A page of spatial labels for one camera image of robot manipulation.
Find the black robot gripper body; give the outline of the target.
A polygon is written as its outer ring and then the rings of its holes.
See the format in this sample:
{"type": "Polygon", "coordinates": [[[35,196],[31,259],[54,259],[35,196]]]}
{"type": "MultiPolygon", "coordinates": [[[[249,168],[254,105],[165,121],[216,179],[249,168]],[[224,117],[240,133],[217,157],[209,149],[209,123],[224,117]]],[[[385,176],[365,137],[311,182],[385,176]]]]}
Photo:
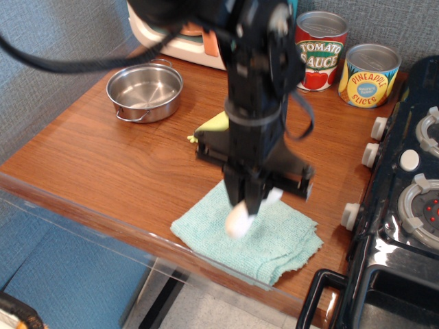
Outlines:
{"type": "Polygon", "coordinates": [[[267,177],[273,187],[307,199],[314,168],[292,153],[284,140],[284,114],[262,126],[229,121],[223,132],[198,132],[197,157],[222,168],[240,168],[246,178],[267,177]]]}

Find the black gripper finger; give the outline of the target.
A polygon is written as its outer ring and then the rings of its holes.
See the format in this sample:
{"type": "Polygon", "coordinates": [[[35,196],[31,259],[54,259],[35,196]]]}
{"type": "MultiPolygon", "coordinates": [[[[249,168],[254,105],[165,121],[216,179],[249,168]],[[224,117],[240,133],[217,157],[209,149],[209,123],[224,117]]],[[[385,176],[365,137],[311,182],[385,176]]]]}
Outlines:
{"type": "Polygon", "coordinates": [[[246,174],[240,168],[224,167],[224,183],[232,206],[245,199],[246,174]]]}
{"type": "Polygon", "coordinates": [[[272,187],[272,182],[267,177],[245,179],[245,203],[250,216],[257,215],[262,201],[267,199],[272,187]]]}

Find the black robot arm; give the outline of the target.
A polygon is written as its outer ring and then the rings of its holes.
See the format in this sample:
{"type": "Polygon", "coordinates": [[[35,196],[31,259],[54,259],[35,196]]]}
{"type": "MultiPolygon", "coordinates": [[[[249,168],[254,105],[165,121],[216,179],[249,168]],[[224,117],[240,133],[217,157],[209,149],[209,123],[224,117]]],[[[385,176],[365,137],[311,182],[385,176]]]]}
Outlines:
{"type": "Polygon", "coordinates": [[[228,127],[200,130],[197,155],[221,166],[232,205],[249,215],[273,188],[309,194],[312,166],[288,150],[288,100],[305,76],[287,1],[131,1],[148,25],[177,34],[193,23],[217,37],[228,76],[228,127]]]}

